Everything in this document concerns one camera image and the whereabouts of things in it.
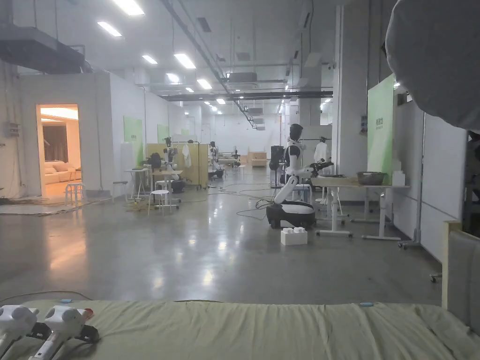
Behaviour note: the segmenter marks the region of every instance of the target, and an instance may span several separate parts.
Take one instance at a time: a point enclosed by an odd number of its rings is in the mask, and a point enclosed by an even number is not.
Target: green banner
[[[386,173],[392,184],[394,75],[368,91],[368,171]]]
[[[165,138],[169,135],[168,125],[157,125],[157,141],[159,144],[165,143]]]
[[[123,117],[123,134],[125,142],[133,145],[133,159],[135,166],[145,160],[144,156],[144,127],[142,119]]]

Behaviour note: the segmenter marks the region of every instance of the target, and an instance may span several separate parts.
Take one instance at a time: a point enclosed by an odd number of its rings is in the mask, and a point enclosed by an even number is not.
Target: concrete floor
[[[257,191],[268,188],[268,180],[266,170],[248,168],[246,175],[229,174],[213,185],[263,196],[272,193]],[[310,231],[308,245],[285,248],[266,218],[236,214],[254,208],[256,199],[195,189],[181,198],[180,210],[164,217],[131,212],[121,198],[78,213],[0,216],[0,297],[75,290],[110,300],[440,304],[441,285],[429,281],[439,264],[422,249],[403,251],[396,242],[360,238],[374,235],[377,225],[348,223],[353,240]],[[361,207],[345,210],[362,213]]]

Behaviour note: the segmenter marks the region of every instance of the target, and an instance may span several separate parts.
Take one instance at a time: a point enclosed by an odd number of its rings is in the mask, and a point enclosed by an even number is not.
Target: headboard
[[[452,227],[446,223],[442,305],[480,334],[480,239]]]

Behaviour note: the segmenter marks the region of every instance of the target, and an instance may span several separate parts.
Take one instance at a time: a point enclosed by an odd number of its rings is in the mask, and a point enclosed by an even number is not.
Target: metal bowl
[[[360,185],[382,185],[385,178],[384,172],[376,171],[360,171],[357,172],[357,177]]]

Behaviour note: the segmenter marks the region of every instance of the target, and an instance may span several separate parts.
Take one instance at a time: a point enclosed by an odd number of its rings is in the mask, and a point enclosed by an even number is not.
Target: white block
[[[308,233],[304,228],[285,228],[280,232],[280,241],[285,246],[306,245],[308,242]]]

